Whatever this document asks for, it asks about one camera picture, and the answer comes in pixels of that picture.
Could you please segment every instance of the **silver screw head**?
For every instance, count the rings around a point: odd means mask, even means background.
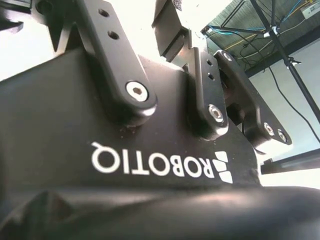
[[[216,122],[222,123],[224,121],[224,116],[222,112],[215,105],[210,104],[208,110],[210,115],[214,118]]]
[[[275,135],[274,130],[272,129],[272,127],[270,127],[270,125],[267,122],[264,123],[264,129],[267,131],[267,133],[270,136],[274,136]]]
[[[228,60],[228,61],[232,61],[232,59],[231,59],[231,57],[226,53],[226,52],[224,52],[223,53],[223,56]]]
[[[278,130],[278,134],[279,134],[280,138],[282,139],[282,141],[284,141],[285,143],[288,141],[288,139],[283,131]]]
[[[138,102],[145,102],[148,99],[146,87],[137,81],[128,82],[125,88],[127,93]]]

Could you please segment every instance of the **bright light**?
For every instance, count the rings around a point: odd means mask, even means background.
[[[231,2],[232,0],[183,0],[182,12],[190,28],[200,31]]]
[[[320,189],[320,168],[261,175],[263,186],[297,186]]]
[[[54,57],[48,28],[33,20],[13,35],[0,36],[0,81]]]
[[[152,23],[156,0],[108,0],[117,14],[133,49],[139,55],[159,58]]]

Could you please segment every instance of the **ceiling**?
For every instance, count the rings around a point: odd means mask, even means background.
[[[217,17],[215,17],[210,25],[212,26],[220,26],[223,21],[228,17],[228,15],[232,12],[232,10],[237,6],[237,4],[241,0],[234,0],[231,2]],[[296,5],[298,0],[276,0],[276,21],[280,22],[281,19],[289,14],[289,12]],[[262,11],[264,11],[265,16],[270,21],[271,20],[271,8],[272,1],[271,0],[257,0]],[[305,0],[301,0],[297,5],[297,8],[302,4],[305,4]],[[304,16],[300,10],[297,10],[294,14],[292,14],[288,19],[280,24],[280,33],[288,30],[298,24],[300,24],[304,20]],[[311,18],[305,20],[303,23],[291,29],[283,34],[280,34],[280,41],[282,45],[288,46],[289,44],[294,43],[296,40],[303,36],[307,36],[308,33],[311,33],[315,28],[320,26],[320,13],[312,16]],[[237,28],[237,29],[250,29],[250,28],[261,28],[263,24],[258,17],[255,9],[251,5],[250,1],[245,1],[244,5],[241,9],[234,15],[234,17],[228,22],[225,26],[228,28]],[[243,37],[249,37],[252,35],[251,33],[241,33]],[[231,53],[236,59],[237,62],[246,70],[254,68],[257,65],[262,64],[262,57],[260,54],[256,54],[252,57],[246,57],[252,53],[256,53],[257,51],[250,45],[246,47],[246,42],[239,43],[233,47],[233,44],[241,41],[242,39],[235,35],[222,35],[215,31],[212,31],[209,34],[210,39],[216,43],[221,49],[226,50]],[[258,35],[255,37],[255,40],[252,44],[260,50],[264,47],[271,39],[264,38],[263,35]],[[270,43],[265,49],[261,51],[261,53],[267,58],[271,55],[274,55],[277,52],[277,49],[274,47],[273,43]]]

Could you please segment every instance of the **screw hole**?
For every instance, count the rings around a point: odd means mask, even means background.
[[[138,94],[138,95],[141,95],[141,94],[142,94],[142,90],[141,90],[140,88],[137,88],[137,87],[135,87],[135,88],[133,89],[133,92],[136,93],[136,94]]]
[[[284,141],[285,143],[288,141],[286,135],[281,130],[278,130],[278,134],[279,134],[280,138],[282,139],[282,141]]]
[[[208,73],[208,77],[211,79],[211,80],[214,80],[215,78],[214,78],[214,76],[209,72]]]
[[[274,130],[272,129],[272,127],[268,124],[268,123],[264,123],[264,129],[268,132],[268,134],[270,136],[274,136],[275,135],[275,132]]]
[[[52,3],[50,1],[42,0],[42,1],[37,3],[35,8],[40,14],[48,15],[53,11],[54,6],[52,5]]]
[[[110,38],[114,39],[114,40],[118,40],[119,39],[119,35],[116,34],[114,31],[108,31],[108,35]]]
[[[207,59],[206,60],[206,63],[209,65],[209,66],[211,66],[211,67],[213,67],[214,65],[212,64],[212,62],[209,60],[209,59]]]
[[[218,110],[213,110],[213,114],[215,115],[216,118],[221,118],[221,114],[220,112],[218,112]]]
[[[105,18],[108,18],[110,15],[109,15],[109,13],[107,13],[105,10],[103,10],[103,9],[99,9],[99,14],[101,15],[101,16],[104,16]]]

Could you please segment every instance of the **black tripod stand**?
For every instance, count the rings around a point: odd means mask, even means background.
[[[227,23],[232,19],[232,17],[240,10],[240,8],[244,5],[245,0],[241,0],[238,5],[234,8],[234,10],[229,14],[229,16],[224,20],[221,26],[210,26],[212,29],[228,31],[228,32],[240,32],[240,33],[251,33],[251,34],[259,34],[264,35],[265,33],[269,33],[271,40],[273,41],[275,47],[279,51],[284,64],[290,70],[293,78],[295,79],[296,83],[298,84],[300,90],[302,91],[305,99],[307,100],[308,104],[310,105],[314,115],[316,116],[318,122],[320,123],[320,109],[317,106],[315,100],[311,96],[309,90],[307,89],[305,83],[303,82],[301,76],[299,75],[298,71],[295,68],[295,64],[298,62],[294,60],[293,57],[289,57],[283,45],[279,41],[277,35],[275,34],[273,28],[277,27],[276,23],[276,0],[272,0],[272,9],[271,9],[271,23],[267,20],[266,16],[263,14],[261,8],[257,4],[256,0],[250,0],[252,6],[254,7],[256,13],[258,14],[261,22],[263,23],[265,30],[264,31],[255,31],[255,30],[248,30],[248,29],[238,29],[238,28],[230,28],[225,27]]]

